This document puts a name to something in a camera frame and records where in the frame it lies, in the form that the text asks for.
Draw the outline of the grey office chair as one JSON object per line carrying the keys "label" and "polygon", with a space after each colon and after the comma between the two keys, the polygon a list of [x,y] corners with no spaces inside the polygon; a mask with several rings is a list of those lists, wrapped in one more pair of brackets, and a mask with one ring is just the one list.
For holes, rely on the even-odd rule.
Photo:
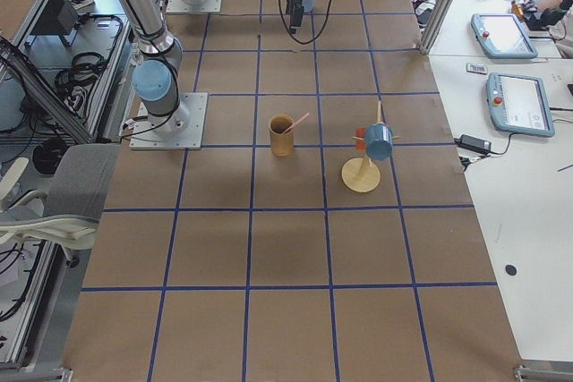
{"label": "grey office chair", "polygon": [[94,245],[119,152],[112,143],[68,148],[47,191],[28,191],[1,210],[1,243],[52,242],[77,266],[74,253]]}

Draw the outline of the pink chopstick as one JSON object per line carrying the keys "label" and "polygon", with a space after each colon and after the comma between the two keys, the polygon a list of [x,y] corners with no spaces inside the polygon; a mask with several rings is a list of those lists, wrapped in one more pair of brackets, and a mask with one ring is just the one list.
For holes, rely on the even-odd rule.
{"label": "pink chopstick", "polygon": [[301,116],[299,119],[295,120],[291,125],[289,125],[283,132],[282,134],[288,134],[290,133],[298,124],[302,123],[304,120],[306,120],[308,117],[310,116],[310,112],[305,113],[303,116]]}

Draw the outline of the orange cup on stand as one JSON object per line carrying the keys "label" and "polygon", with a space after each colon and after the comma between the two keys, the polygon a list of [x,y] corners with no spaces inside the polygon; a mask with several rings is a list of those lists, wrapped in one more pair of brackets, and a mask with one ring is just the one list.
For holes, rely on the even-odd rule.
{"label": "orange cup on stand", "polygon": [[355,140],[355,149],[358,151],[365,151],[366,145],[364,140]]}

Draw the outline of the bamboo chopstick holder cup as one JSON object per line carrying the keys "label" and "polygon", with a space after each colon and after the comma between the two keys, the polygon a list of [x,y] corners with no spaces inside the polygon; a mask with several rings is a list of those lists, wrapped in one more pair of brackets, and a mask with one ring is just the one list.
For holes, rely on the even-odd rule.
{"label": "bamboo chopstick holder cup", "polygon": [[278,157],[285,157],[294,151],[294,132],[287,129],[294,120],[288,115],[274,115],[269,120],[269,142],[271,152]]}

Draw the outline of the light blue plastic cup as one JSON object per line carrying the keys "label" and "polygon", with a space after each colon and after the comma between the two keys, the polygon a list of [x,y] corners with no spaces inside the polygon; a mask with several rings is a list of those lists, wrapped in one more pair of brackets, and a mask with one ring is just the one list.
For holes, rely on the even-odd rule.
{"label": "light blue plastic cup", "polygon": [[302,0],[302,6],[304,13],[311,13],[315,6],[315,0]]}

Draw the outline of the teach pendant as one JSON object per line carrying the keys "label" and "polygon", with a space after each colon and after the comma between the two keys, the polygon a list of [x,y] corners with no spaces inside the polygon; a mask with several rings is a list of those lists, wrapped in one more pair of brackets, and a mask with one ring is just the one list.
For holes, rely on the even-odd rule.
{"label": "teach pendant", "polygon": [[486,82],[486,101],[497,131],[544,138],[555,134],[540,78],[492,72]]}
{"label": "teach pendant", "polygon": [[538,56],[517,17],[511,13],[476,13],[470,24],[477,42],[489,58],[533,59]]}

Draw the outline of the wooden cup tree stand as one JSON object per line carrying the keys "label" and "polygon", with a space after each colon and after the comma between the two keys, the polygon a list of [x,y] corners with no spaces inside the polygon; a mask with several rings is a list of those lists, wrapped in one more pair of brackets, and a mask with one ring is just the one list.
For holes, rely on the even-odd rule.
{"label": "wooden cup tree stand", "polygon": [[[373,123],[384,123],[381,118],[381,102],[377,105],[376,121]],[[367,127],[361,127],[355,130],[354,140],[364,140],[364,132]],[[394,140],[398,136],[393,133],[393,148]],[[375,164],[375,160],[370,159],[366,152],[363,151],[361,157],[348,159],[341,168],[341,178],[344,185],[355,192],[366,193],[373,191],[378,187],[381,180],[381,172],[379,167]]]}

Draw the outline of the teach pendant far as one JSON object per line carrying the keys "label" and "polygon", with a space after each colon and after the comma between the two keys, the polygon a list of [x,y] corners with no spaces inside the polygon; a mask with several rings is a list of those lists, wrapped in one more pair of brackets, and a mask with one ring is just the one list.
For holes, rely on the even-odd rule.
{"label": "teach pendant far", "polygon": [[477,42],[489,58],[533,59],[538,56],[517,17],[511,13],[476,13],[470,24]]}

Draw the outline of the teach pendant near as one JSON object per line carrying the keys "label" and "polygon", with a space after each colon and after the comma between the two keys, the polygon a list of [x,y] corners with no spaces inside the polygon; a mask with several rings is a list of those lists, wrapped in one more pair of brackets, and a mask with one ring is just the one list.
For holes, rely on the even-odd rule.
{"label": "teach pendant near", "polygon": [[492,72],[486,82],[486,101],[497,131],[544,138],[555,134],[540,78]]}

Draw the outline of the blue cup on stand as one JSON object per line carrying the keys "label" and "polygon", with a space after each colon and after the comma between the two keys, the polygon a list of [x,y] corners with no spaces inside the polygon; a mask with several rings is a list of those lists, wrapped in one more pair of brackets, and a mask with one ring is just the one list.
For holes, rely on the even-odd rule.
{"label": "blue cup on stand", "polygon": [[366,155],[375,161],[389,158],[393,150],[393,133],[385,123],[368,126],[364,132]]}

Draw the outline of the black power adapter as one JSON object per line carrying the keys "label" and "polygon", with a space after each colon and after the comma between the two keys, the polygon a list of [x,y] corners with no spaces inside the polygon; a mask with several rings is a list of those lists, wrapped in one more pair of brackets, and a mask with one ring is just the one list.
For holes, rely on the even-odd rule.
{"label": "black power adapter", "polygon": [[466,149],[477,154],[488,155],[492,153],[492,143],[488,140],[461,134],[458,138],[454,139],[454,142],[459,148]]}

